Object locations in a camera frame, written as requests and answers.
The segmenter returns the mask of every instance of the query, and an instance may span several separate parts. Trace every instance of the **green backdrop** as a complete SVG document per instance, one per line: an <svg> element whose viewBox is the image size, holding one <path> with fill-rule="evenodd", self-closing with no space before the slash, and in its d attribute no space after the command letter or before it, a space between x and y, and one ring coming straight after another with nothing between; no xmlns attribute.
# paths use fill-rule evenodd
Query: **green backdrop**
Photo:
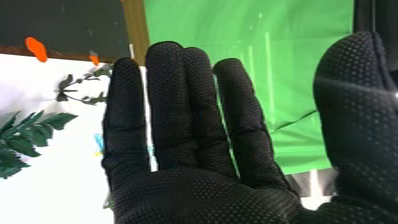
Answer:
<svg viewBox="0 0 398 224"><path fill-rule="evenodd" d="M146 0L152 43L244 61L285 173L331 167L313 102L322 54L352 32L352 0Z"/></svg>

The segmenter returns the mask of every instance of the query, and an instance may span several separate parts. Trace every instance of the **white surface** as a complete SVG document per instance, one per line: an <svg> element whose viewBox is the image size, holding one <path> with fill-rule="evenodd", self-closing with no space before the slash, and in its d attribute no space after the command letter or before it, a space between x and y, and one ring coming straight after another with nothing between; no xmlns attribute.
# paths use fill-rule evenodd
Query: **white surface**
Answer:
<svg viewBox="0 0 398 224"><path fill-rule="evenodd" d="M111 224L113 212L102 208L107 179L100 157L95 157L105 105L95 107L52 100L66 74L81 77L93 63L56 59L41 63L34 57L0 54L0 64L0 125L17 111L22 117L43 109L49 113L79 115L66 130L56 131L50 147L40 149L43 156L29 161L33 167L0 180L0 223ZM107 77L102 82L77 84L81 96L98 95L107 84Z"/></svg>

